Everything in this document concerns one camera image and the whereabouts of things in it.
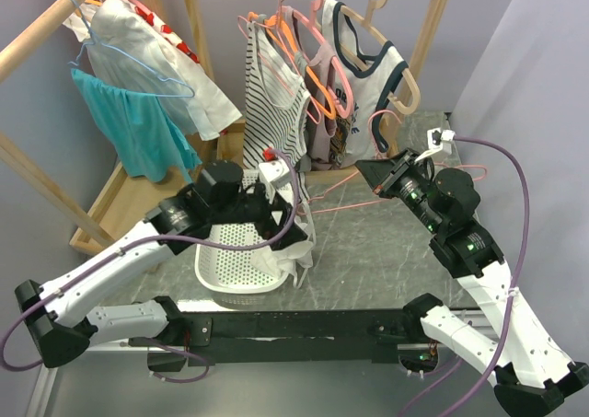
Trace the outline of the black white striped tank top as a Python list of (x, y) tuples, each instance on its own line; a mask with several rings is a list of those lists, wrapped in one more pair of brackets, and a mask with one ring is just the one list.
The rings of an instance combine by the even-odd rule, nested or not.
[[(303, 123), (310, 94), (304, 81), (289, 71), (277, 51), (265, 40), (264, 30), (247, 24), (246, 51), (246, 124), (243, 141), (243, 164), (255, 168), (263, 162), (268, 147), (282, 151), (293, 165), (306, 153)], [(259, 57), (260, 53), (279, 70), (286, 87)]]

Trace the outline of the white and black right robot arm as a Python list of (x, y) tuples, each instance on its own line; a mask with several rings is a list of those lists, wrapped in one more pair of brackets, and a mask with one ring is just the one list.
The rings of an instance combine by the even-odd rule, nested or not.
[(398, 199), (431, 233), (429, 247), (475, 300), (497, 338), (492, 340), (432, 294), (404, 308), (403, 330), (415, 342), (440, 342), (488, 382), (510, 416), (548, 416), (588, 384), (588, 365), (573, 361), (549, 336), (515, 283), (492, 237), (476, 219), (471, 176), (460, 168), (435, 172), (430, 160), (406, 149), (355, 166), (373, 193)]

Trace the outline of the orange plastic hanger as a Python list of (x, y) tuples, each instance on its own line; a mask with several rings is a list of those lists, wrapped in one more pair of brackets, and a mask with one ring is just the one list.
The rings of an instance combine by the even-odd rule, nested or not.
[[(249, 12), (247, 17), (256, 17), (258, 14), (254, 12)], [(267, 20), (268, 24), (274, 24), (275, 17), (271, 16), (270, 19)], [(316, 73), (313, 69), (308, 65), (305, 54), (298, 48), (297, 42), (295, 40), (295, 35), (291, 31), (290, 27), (286, 24), (284, 19), (282, 18), (282, 26), (281, 26), (281, 35), (283, 36), (284, 41), (288, 44), (288, 49), (291, 53), (291, 56), (294, 57), (294, 60), (298, 66), (298, 69), (301, 74), (308, 76), (312, 83), (317, 87), (320, 95), (324, 99), (327, 107), (324, 104), (321, 104), (317, 98), (314, 98), (314, 101), (317, 103), (318, 107), (320, 108), (320, 112), (328, 117), (329, 119), (334, 119), (337, 115), (336, 105), (331, 93), (328, 89), (322, 84), (321, 80), (318, 78)]]

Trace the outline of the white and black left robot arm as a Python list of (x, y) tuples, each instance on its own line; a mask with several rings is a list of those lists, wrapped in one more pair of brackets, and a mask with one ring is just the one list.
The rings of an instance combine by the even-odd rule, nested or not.
[(214, 226), (252, 225), (259, 245), (282, 250), (307, 238), (295, 224), (299, 178), (284, 159), (259, 164), (245, 185), (245, 171), (231, 161), (207, 165), (198, 178), (162, 200), (121, 239), (69, 273), (39, 284), (27, 280), (15, 295), (25, 324), (48, 368), (66, 365), (88, 348), (120, 339), (159, 345), (180, 342), (190, 324), (168, 296), (144, 303), (100, 307), (110, 292), (139, 273), (192, 245), (214, 244)]

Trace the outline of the thin pink wire hanger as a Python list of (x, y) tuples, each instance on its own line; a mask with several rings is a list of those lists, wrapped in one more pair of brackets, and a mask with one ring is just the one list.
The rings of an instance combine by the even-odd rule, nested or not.
[[(409, 120), (404, 122), (401, 127), (401, 141), (404, 142), (404, 148), (401, 148), (399, 152), (394, 154), (391, 158), (371, 160), (371, 163), (376, 163), (376, 167), (380, 170), (391, 170), (392, 168), (395, 168), (397, 165), (402, 163), (402, 157), (410, 150), (416, 150), (417, 155), (419, 155), (427, 148), (425, 130), (448, 130), (450, 128), (450, 115), (450, 112), (425, 111), (418, 112), (417, 114), (410, 116)], [(418, 166), (425, 167), (425, 170), (422, 172), (422, 174), (426, 180), (429, 180), (430, 175), (433, 174), (436, 170), (444, 168), (457, 168), (466, 172), (479, 170), (480, 174), (473, 177), (475, 182), (484, 180), (488, 175), (488, 169), (483, 165), (462, 164), (459, 161), (458, 153), (455, 147), (453, 153), (434, 153), (432, 156), (428, 156), (421, 160), (418, 163)], [(337, 189), (344, 191), (345, 187), (352, 181), (359, 180), (361, 182), (365, 182), (364, 174), (361, 170), (358, 170), (357, 167), (352, 167), (345, 170), (342, 169), (341, 172), (343, 173), (341, 179), (338, 178), (338, 174), (335, 174), (336, 182), (334, 184), (325, 189), (321, 194), (308, 197), (306, 202), (309, 205), (313, 205), (319, 201), (324, 202), (330, 193), (336, 191)], [(349, 210), (382, 203), (383, 201), (384, 199), (378, 198), (373, 194), (371, 199), (367, 201), (360, 201), (349, 204), (339, 203), (338, 205), (333, 205), (322, 209), (312, 208), (311, 213), (322, 214), (341, 210)]]

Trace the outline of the grey tank top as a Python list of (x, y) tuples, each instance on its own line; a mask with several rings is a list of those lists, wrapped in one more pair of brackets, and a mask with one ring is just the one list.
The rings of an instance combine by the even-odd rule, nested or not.
[[(305, 86), (309, 87), (311, 80), (315, 77), (299, 41), (295, 10), (290, 6), (280, 6), (273, 16), (259, 15), (255, 21), (266, 29), (267, 36), (283, 51), (283, 55), (291, 62), (292, 69), (302, 78)], [(300, 159), (297, 168), (300, 171), (308, 172), (311, 170), (312, 163), (309, 155), (311, 126), (314, 122), (318, 122), (319, 118), (319, 108), (313, 95), (310, 95), (305, 111), (305, 122), (302, 127), (306, 153)]]

